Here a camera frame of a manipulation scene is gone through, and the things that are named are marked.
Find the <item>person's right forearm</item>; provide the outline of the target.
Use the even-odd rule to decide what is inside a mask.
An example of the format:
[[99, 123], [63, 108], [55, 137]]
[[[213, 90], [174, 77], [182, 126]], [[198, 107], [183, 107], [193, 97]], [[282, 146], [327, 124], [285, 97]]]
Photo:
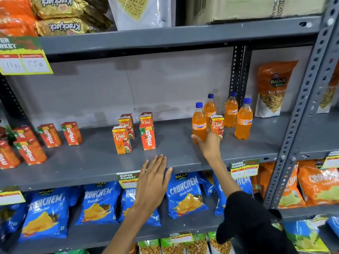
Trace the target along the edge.
[[244, 192], [216, 154], [206, 160], [226, 196], [224, 220], [216, 231], [216, 241], [224, 244], [238, 238], [248, 254], [298, 254], [285, 233], [270, 222], [271, 213]]

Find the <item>person's right hand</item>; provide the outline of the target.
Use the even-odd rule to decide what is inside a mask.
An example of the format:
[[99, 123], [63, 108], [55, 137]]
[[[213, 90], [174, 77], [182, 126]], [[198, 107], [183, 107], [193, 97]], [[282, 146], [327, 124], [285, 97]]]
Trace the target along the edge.
[[209, 128], [206, 129], [205, 144], [203, 147], [199, 148], [203, 157], [206, 159], [211, 167], [214, 166], [217, 162], [222, 161], [219, 137]]

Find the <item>large yellow price tag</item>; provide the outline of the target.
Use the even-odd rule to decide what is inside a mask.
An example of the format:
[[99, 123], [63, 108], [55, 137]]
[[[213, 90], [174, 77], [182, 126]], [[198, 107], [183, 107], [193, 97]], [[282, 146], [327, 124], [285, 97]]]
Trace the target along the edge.
[[39, 37], [0, 35], [0, 73], [2, 75], [53, 74]]

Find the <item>grey metal shelving rack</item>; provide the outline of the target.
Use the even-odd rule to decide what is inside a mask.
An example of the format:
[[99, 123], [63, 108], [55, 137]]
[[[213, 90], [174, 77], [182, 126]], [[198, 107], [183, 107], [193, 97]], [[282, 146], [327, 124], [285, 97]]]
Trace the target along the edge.
[[[339, 0], [329, 0], [323, 17], [306, 16], [292, 17], [277, 20], [240, 21], [236, 23], [184, 26], [163, 29], [134, 30], [131, 32], [107, 32], [99, 34], [83, 34], [73, 37], [40, 38], [40, 42], [47, 50], [47, 58], [52, 63], [75, 62], [80, 60], [94, 60], [111, 58], [113, 56], [132, 56], [131, 51], [140, 51], [137, 55], [154, 53], [179, 47], [205, 47], [210, 44], [243, 45], [242, 54], [237, 47], [234, 51], [236, 66], [242, 66], [241, 72], [235, 78], [237, 81], [238, 96], [244, 98], [248, 76], [245, 75], [249, 67], [251, 50], [254, 48], [282, 48], [283, 39], [291, 46], [310, 45], [313, 43], [295, 107], [290, 117], [273, 118], [259, 121], [254, 126], [254, 138], [247, 143], [243, 140], [221, 146], [221, 153], [225, 162], [235, 162], [243, 159], [259, 158], [261, 162], [284, 162], [283, 148], [286, 147], [285, 157], [289, 155], [297, 133], [299, 121], [308, 105], [307, 98], [311, 98], [312, 87], [315, 86], [321, 75], [329, 76], [333, 72], [337, 55], [330, 58], [330, 48], [334, 44], [334, 32], [339, 30]], [[156, 153], [167, 156], [169, 166], [173, 172], [193, 172], [208, 169], [207, 163], [202, 160], [197, 146], [188, 140], [188, 120], [170, 120], [157, 122], [161, 141], [155, 152], [141, 151], [140, 144], [134, 144], [137, 156], [124, 158], [108, 147], [112, 141], [108, 139], [108, 127], [84, 129], [84, 143], [77, 148], [62, 147], [59, 150], [51, 149], [52, 157], [42, 167], [23, 165], [16, 169], [0, 170], [0, 188], [18, 187], [22, 191], [34, 191], [45, 188], [57, 188], [67, 185], [96, 183], [115, 179], [117, 172], [126, 171], [130, 166], [153, 157]]]

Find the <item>orange chip packet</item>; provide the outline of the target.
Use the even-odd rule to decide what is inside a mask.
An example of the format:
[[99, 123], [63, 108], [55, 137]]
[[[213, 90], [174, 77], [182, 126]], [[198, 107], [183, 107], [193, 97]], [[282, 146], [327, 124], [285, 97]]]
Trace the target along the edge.
[[251, 176], [252, 190], [254, 194], [261, 193], [261, 186], [258, 175]]
[[[258, 182], [260, 185], [261, 197], [265, 197], [266, 190], [269, 185], [270, 177], [273, 173], [275, 162], [265, 162], [259, 165]], [[306, 207], [305, 201], [298, 189], [298, 164], [296, 163], [291, 173], [290, 179], [286, 184], [286, 188], [279, 201], [278, 208], [300, 208]]]
[[325, 159], [298, 162], [298, 182], [306, 206], [339, 204], [339, 170], [322, 169]]

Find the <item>orange soda bottle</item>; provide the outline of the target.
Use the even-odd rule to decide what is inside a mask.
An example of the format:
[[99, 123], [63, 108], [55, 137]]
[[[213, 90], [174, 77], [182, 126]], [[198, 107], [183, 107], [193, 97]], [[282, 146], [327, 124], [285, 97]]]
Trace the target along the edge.
[[217, 113], [217, 107], [214, 103], [214, 94], [208, 94], [208, 100], [204, 106], [204, 112], [206, 114], [207, 127], [210, 127], [210, 118]]
[[225, 104], [224, 126], [233, 128], [236, 124], [239, 104], [236, 99], [236, 92], [231, 92], [228, 101]]
[[243, 106], [239, 109], [235, 126], [235, 137], [239, 140], [248, 140], [253, 120], [251, 98], [244, 98]]
[[198, 136], [202, 141], [206, 140], [207, 119], [203, 110], [203, 103], [196, 103], [196, 110], [192, 116], [192, 134]]

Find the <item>orange noodle snack pouch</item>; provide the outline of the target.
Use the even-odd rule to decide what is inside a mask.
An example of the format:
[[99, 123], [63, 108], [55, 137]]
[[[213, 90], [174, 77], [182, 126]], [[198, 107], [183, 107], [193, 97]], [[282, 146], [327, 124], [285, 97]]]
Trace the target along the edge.
[[337, 85], [339, 84], [339, 60], [334, 69], [327, 90], [323, 95], [322, 101], [318, 107], [317, 114], [329, 113]]
[[257, 103], [255, 117], [279, 116], [290, 77], [298, 60], [270, 62], [261, 65], [257, 72]]

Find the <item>small yellow price tag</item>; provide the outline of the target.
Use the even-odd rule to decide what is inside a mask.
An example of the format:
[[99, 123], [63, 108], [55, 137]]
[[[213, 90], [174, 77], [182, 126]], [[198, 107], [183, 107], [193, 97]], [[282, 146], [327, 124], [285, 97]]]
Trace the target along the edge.
[[260, 159], [249, 159], [241, 162], [231, 162], [230, 170], [233, 179], [258, 175]]
[[26, 202], [26, 199], [18, 186], [0, 188], [0, 206], [24, 202]]
[[117, 173], [118, 182], [122, 189], [136, 188], [140, 170]]
[[172, 233], [169, 235], [169, 239], [173, 244], [192, 242], [194, 240], [193, 233], [190, 231]]
[[321, 169], [339, 168], [339, 150], [333, 150], [327, 155]]

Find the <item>brown cardboard box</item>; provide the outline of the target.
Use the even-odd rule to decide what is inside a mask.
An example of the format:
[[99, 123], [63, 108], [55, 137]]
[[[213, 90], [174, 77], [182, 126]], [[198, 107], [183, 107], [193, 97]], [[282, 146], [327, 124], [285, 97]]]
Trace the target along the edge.
[[186, 25], [322, 14], [328, 0], [187, 0]]

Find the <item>red mango drink carton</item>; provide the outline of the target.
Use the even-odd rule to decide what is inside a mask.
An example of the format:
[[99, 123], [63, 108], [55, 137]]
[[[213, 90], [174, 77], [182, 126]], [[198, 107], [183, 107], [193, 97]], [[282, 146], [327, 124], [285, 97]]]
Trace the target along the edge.
[[78, 146], [82, 144], [83, 139], [77, 122], [64, 122], [61, 124], [61, 128], [68, 145]]
[[13, 151], [8, 141], [0, 141], [0, 169], [13, 169], [21, 164], [21, 160]]
[[155, 150], [155, 132], [152, 123], [140, 124], [140, 135], [142, 139], [142, 147], [144, 151]]
[[20, 140], [22, 138], [37, 140], [36, 135], [30, 126], [14, 128], [12, 132], [16, 140]]
[[14, 141], [14, 146], [29, 166], [40, 165], [47, 160], [44, 150], [34, 138], [19, 138]]
[[37, 131], [47, 148], [56, 148], [62, 145], [62, 141], [53, 123], [42, 124], [37, 127]]

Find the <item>person's left hand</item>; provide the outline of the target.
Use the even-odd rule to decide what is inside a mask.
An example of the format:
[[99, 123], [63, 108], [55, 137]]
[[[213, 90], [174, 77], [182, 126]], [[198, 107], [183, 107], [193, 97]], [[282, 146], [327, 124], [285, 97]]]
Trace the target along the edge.
[[163, 156], [163, 176], [153, 179], [153, 159], [149, 161], [147, 178], [144, 180], [138, 178], [134, 204], [146, 204], [158, 208], [167, 192], [167, 189], [163, 189], [163, 179], [167, 169], [167, 157]]

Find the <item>white noodle snack pouch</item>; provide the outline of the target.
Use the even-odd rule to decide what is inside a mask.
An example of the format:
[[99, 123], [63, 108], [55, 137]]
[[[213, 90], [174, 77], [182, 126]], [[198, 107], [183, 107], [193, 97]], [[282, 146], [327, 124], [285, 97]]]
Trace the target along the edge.
[[176, 0], [108, 0], [118, 31], [174, 27]]

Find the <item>person's left forearm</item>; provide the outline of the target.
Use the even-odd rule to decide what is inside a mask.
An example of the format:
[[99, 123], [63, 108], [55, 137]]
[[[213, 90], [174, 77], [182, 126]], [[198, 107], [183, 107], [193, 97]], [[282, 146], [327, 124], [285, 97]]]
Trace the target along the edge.
[[102, 254], [129, 254], [134, 240], [155, 206], [134, 204]]

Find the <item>stack of orange snack packets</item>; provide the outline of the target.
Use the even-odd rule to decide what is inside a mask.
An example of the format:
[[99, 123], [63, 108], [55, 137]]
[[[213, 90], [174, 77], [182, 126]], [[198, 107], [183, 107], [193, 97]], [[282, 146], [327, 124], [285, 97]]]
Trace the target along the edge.
[[30, 0], [0, 0], [0, 35], [37, 37], [37, 18]]

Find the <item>gold biscuit packet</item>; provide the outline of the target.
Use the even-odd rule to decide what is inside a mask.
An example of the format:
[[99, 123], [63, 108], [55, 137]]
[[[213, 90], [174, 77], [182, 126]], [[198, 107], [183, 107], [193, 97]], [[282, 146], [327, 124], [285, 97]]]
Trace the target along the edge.
[[91, 34], [106, 31], [106, 26], [95, 19], [85, 17], [65, 17], [39, 20], [35, 23], [36, 32], [41, 37]]
[[108, 0], [30, 0], [32, 10], [43, 20], [87, 14], [99, 20], [108, 12]]

